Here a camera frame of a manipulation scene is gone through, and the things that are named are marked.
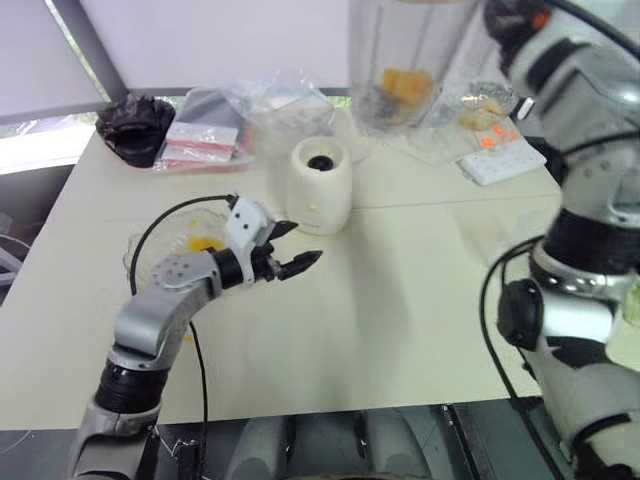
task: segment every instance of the glass blender jar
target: glass blender jar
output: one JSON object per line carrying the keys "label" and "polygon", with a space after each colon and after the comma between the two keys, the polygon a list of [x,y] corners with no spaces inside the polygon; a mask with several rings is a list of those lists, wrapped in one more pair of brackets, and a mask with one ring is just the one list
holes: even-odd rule
{"label": "glass blender jar", "polygon": [[437,100],[475,0],[351,0],[356,123],[374,134],[417,125]]}

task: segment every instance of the white table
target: white table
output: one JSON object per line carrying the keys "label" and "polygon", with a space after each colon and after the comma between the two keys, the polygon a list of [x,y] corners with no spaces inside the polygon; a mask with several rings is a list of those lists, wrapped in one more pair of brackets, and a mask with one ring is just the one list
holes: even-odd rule
{"label": "white table", "polygon": [[[0,429],[78,425],[129,297],[121,259],[132,234],[200,195],[238,191],[281,212],[268,178],[265,164],[229,175],[136,170],[94,136],[0,309]],[[506,396],[480,336],[478,292],[500,250],[553,217],[559,191],[546,170],[481,188],[452,162],[433,168],[379,146],[355,167],[354,188],[340,234],[277,242],[282,259],[324,250],[312,269],[236,288],[197,315],[211,419]],[[614,357],[640,367],[637,332],[621,331]],[[516,351],[494,338],[518,391],[535,394]],[[199,420],[200,395],[185,344],[161,421]]]}

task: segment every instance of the plastic bag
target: plastic bag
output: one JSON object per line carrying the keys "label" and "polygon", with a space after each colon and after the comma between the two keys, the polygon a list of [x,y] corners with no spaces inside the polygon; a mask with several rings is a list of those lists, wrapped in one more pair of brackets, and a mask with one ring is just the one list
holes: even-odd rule
{"label": "plastic bag", "polygon": [[330,130],[333,105],[302,70],[235,82],[222,88],[222,94],[245,120],[286,144]]}
{"label": "plastic bag", "polygon": [[251,125],[216,88],[195,88],[169,127],[154,164],[162,172],[226,173],[251,163]]}

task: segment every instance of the black cable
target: black cable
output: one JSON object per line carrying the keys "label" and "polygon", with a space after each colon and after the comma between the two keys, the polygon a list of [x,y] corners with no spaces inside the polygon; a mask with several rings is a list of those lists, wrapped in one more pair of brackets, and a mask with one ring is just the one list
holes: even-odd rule
{"label": "black cable", "polygon": [[580,150],[586,150],[587,148],[597,147],[598,145],[603,145],[605,143],[618,142],[620,140],[628,140],[634,138],[640,140],[640,130],[636,130],[633,132],[616,133],[615,135],[607,135],[606,137],[595,138],[593,140],[589,140],[588,142],[576,145],[575,147],[571,147],[569,150],[561,152],[561,155],[573,155],[574,153],[577,153]]}
{"label": "black cable", "polygon": [[507,376],[507,373],[505,372],[504,368],[502,367],[502,363],[500,362],[500,359],[498,358],[498,354],[496,353],[495,349],[493,348],[493,344],[491,343],[491,338],[489,337],[489,330],[487,328],[487,319],[486,319],[486,315],[485,315],[486,296],[487,296],[487,289],[489,288],[489,282],[491,281],[491,277],[493,276],[495,271],[498,269],[500,264],[502,264],[505,261],[508,261],[509,257],[512,256],[513,254],[515,254],[516,252],[518,252],[519,250],[535,245],[535,243],[538,242],[539,240],[541,240],[542,238],[543,238],[543,236],[541,235],[541,236],[534,237],[534,238],[526,240],[526,241],[524,241],[522,243],[517,244],[515,247],[513,247],[512,249],[510,249],[509,251],[507,251],[506,253],[501,255],[500,258],[498,258],[491,265],[491,268],[489,268],[489,271],[487,272],[487,275],[485,276],[484,281],[482,283],[482,289],[480,290],[480,306],[479,306],[480,307],[479,308],[480,328],[482,330],[482,337],[484,338],[484,342],[485,342],[485,344],[487,346],[487,350],[489,350],[489,355],[491,356],[491,359],[493,360],[493,364],[495,365],[496,370],[498,370],[498,374],[500,375],[500,379],[502,380],[502,383],[504,383],[504,386],[507,389],[507,392],[509,393],[509,398],[511,399],[511,402],[512,402],[514,408],[516,409],[516,412],[520,416],[520,419],[522,420],[522,423],[524,424],[525,428],[527,429],[527,432],[529,433],[529,436],[531,437],[531,440],[533,440],[533,443],[535,444],[536,448],[540,452],[540,455],[542,456],[543,460],[547,464],[547,467],[549,468],[549,471],[551,472],[553,477],[556,480],[563,480],[564,476],[560,472],[560,469],[558,468],[558,466],[556,465],[555,461],[551,457],[551,454],[549,453],[549,451],[545,447],[544,443],[542,442],[542,439],[540,438],[540,435],[538,434],[538,431],[536,430],[535,426],[533,425],[533,422],[531,421],[531,419],[527,415],[527,412],[526,412],[524,406],[522,405],[522,402],[520,401],[520,398],[516,394],[516,391],[513,388],[513,385],[511,384],[511,381],[509,380],[509,377]]}
{"label": "black cable", "polygon": [[198,365],[200,365],[200,382],[202,383],[202,432],[200,433],[200,450],[198,450],[198,470],[196,478],[200,480],[204,474],[204,464],[207,454],[207,423],[209,422],[209,396],[207,394],[207,373],[204,367],[204,358],[198,339],[198,332],[193,322],[189,322],[189,328],[193,335],[193,343],[196,345]]}
{"label": "black cable", "polygon": [[507,265],[508,263],[519,257],[520,255],[524,255],[525,253],[529,252],[530,247],[527,246],[527,248],[521,248],[515,252],[513,252],[511,255],[509,255],[503,262],[500,263],[500,284],[502,285],[502,288],[505,287],[505,285],[507,284]]}
{"label": "black cable", "polygon": [[[194,203],[202,203],[202,202],[211,202],[211,201],[227,201],[233,202],[235,200],[234,195],[212,195],[207,197],[198,197],[192,198],[191,200],[187,200],[186,202],[179,203],[174,205],[173,207],[165,210],[158,218],[156,218],[151,225],[147,227],[147,229],[140,237],[138,244],[136,245],[136,249],[133,252],[133,256],[131,258],[131,268],[129,271],[129,287],[131,289],[131,295],[135,295],[138,293],[138,287],[136,286],[136,269],[138,266],[138,258],[140,257],[140,252],[142,252],[142,247],[144,243],[147,241],[151,233],[155,230],[155,228],[162,223],[162,221],[167,218],[172,213],[180,210],[181,208],[188,207],[189,205],[193,205]],[[202,478],[202,474],[204,473],[204,464],[206,460],[206,451],[207,451],[207,423],[209,422],[209,397],[207,394],[207,373],[204,365],[204,358],[202,356],[202,348],[200,346],[200,340],[198,338],[198,332],[196,330],[193,322],[189,322],[189,328],[191,330],[191,334],[193,335],[193,342],[196,346],[196,354],[198,356],[198,365],[200,367],[200,380],[202,383],[202,432],[200,438],[200,450],[198,455],[198,470],[197,477],[198,479]]]}
{"label": "black cable", "polygon": [[638,46],[633,40],[631,40],[617,28],[609,25],[607,22],[597,17],[596,15],[593,15],[584,8],[576,5],[575,3],[568,2],[567,0],[543,0],[543,2],[559,8],[560,10],[564,10],[569,15],[582,20],[584,23],[600,32],[616,45],[629,52],[635,58],[640,59],[640,46]]}

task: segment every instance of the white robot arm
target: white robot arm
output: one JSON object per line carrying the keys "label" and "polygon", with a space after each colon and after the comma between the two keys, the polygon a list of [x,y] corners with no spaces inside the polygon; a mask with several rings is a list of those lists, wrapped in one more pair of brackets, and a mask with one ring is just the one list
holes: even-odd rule
{"label": "white robot arm", "polygon": [[193,316],[223,290],[288,279],[320,257],[306,252],[281,265],[270,241],[297,225],[276,222],[258,203],[230,198],[228,248],[164,259],[120,311],[98,390],[70,451],[70,479],[153,478],[162,390]]}
{"label": "white robot arm", "polygon": [[533,250],[531,277],[504,289],[498,329],[523,352],[576,475],[635,478],[640,373],[605,347],[640,264],[638,49],[557,35],[552,12],[532,26],[549,13],[511,0],[485,11],[504,73],[536,97],[545,138],[568,164],[562,210]]}

